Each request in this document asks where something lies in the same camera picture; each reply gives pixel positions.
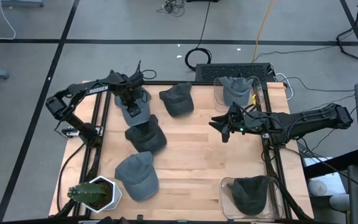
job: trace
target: cactus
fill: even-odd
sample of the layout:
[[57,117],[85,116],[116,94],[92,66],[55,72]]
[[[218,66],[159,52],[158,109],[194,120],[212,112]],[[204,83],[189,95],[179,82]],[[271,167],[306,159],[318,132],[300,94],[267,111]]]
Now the cactus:
[[102,202],[107,196],[107,188],[99,184],[80,183],[68,189],[67,197],[79,203]]

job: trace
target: black robotic arm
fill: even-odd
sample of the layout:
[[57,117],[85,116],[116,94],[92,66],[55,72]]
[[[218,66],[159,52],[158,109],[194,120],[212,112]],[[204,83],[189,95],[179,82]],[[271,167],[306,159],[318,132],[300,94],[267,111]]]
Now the black robotic arm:
[[247,108],[233,103],[225,115],[213,117],[212,120],[214,122],[209,122],[209,125],[222,133],[222,142],[229,140],[230,132],[268,134],[273,147],[324,128],[347,129],[353,122],[348,110],[336,104],[318,110],[286,114],[247,111]]
[[[75,116],[73,113],[75,108],[88,95],[111,91],[115,96],[120,97],[128,113],[132,117],[135,117],[140,113],[140,109],[135,101],[142,97],[141,86],[143,84],[143,74],[140,71],[139,63],[135,74],[130,77],[111,70],[110,74],[104,79],[72,84],[65,90],[58,91],[53,96],[47,98],[45,105],[55,119],[60,122],[66,121],[77,129],[79,137],[88,147],[98,147],[101,142],[98,131],[92,124],[84,123],[80,118]],[[68,104],[64,102],[64,98],[70,99]]]

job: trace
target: concrete floor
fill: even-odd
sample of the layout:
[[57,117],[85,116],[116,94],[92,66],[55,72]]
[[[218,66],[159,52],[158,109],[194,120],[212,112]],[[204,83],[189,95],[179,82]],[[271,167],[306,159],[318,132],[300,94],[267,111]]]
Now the concrete floor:
[[[184,16],[176,18],[156,13],[164,0],[81,0],[68,39],[199,39],[207,2],[187,3]],[[356,15],[357,0],[347,0]],[[269,0],[231,0],[211,3],[203,39],[255,40]],[[17,31],[18,39],[57,39],[70,13],[73,0],[45,1],[44,8],[5,8],[6,17]],[[338,33],[350,28],[339,0],[275,1],[261,40],[333,41]],[[0,13],[0,36],[11,31]],[[354,35],[346,41],[356,41]],[[290,51],[321,46],[259,45],[258,51]],[[213,53],[213,63],[250,62],[253,45],[202,45]],[[158,80],[194,80],[195,73],[183,61],[195,45],[181,44],[65,44],[57,64],[48,96],[83,80],[107,76],[110,69],[131,74],[139,60],[142,68],[158,72]],[[17,155],[29,127],[35,105],[57,44],[0,44],[0,69],[11,74],[0,80],[0,202],[11,176]],[[347,47],[358,54],[358,46]],[[204,63],[204,55],[195,53],[191,64]],[[339,47],[310,53],[266,55],[258,62],[270,62],[276,72],[299,77],[311,88],[348,90],[358,83],[358,61],[340,53]],[[309,91],[291,80],[295,96],[289,101],[291,112],[305,110],[351,93]],[[353,98],[341,102],[355,107]],[[31,140],[5,221],[45,218],[55,190],[66,141],[52,130],[56,121],[43,108]],[[311,147],[328,131],[306,137]],[[338,156],[358,149],[357,121],[345,131],[335,131],[315,152]],[[342,222],[343,217],[331,215]]]

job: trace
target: gray fabric object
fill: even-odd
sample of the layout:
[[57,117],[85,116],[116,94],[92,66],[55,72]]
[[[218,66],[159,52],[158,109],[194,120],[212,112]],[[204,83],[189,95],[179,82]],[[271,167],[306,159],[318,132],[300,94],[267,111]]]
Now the gray fabric object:
[[138,152],[155,154],[167,145],[167,139],[158,126],[157,117],[152,114],[149,122],[138,124],[125,131],[125,138],[130,140]]
[[124,159],[116,168],[115,178],[122,181],[129,196],[137,202],[150,198],[159,188],[151,152],[133,154]]
[[253,79],[221,77],[219,81],[223,85],[223,100],[226,106],[231,106],[233,102],[240,106],[248,105]]
[[131,117],[127,111],[127,107],[122,105],[121,99],[119,96],[114,97],[114,104],[121,108],[122,115],[124,117],[125,122],[128,126],[132,127],[138,124],[142,124],[144,122],[148,122],[150,118],[150,105],[149,101],[151,99],[150,93],[147,90],[141,89],[142,98],[136,99],[135,103],[140,109],[140,114]]
[[267,187],[273,178],[256,176],[251,178],[236,178],[233,184],[228,184],[234,204],[245,215],[254,216],[260,214],[267,199]]
[[190,90],[191,83],[186,82],[160,92],[160,99],[164,102],[169,115],[177,117],[193,112],[194,104]]

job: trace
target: hexagonal pot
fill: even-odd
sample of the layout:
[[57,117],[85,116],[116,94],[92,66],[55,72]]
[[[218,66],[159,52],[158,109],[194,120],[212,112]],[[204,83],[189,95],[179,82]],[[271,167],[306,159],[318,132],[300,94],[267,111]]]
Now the hexagonal pot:
[[104,207],[102,208],[94,208],[92,207],[91,205],[89,204],[86,204],[86,203],[82,203],[82,205],[84,205],[86,208],[90,209],[92,212],[96,212],[96,213],[99,213],[99,212],[102,212],[104,210],[112,210],[112,209],[115,209],[119,203],[119,201],[121,200],[121,197],[122,197],[122,192],[121,190],[119,189],[119,187],[117,186],[117,184],[103,176],[99,176],[93,180],[90,181],[90,183],[95,183],[97,184],[98,182],[100,181],[104,181],[104,182],[107,182],[110,184],[111,186],[111,190],[112,190],[112,194],[111,194],[111,201],[105,205]]

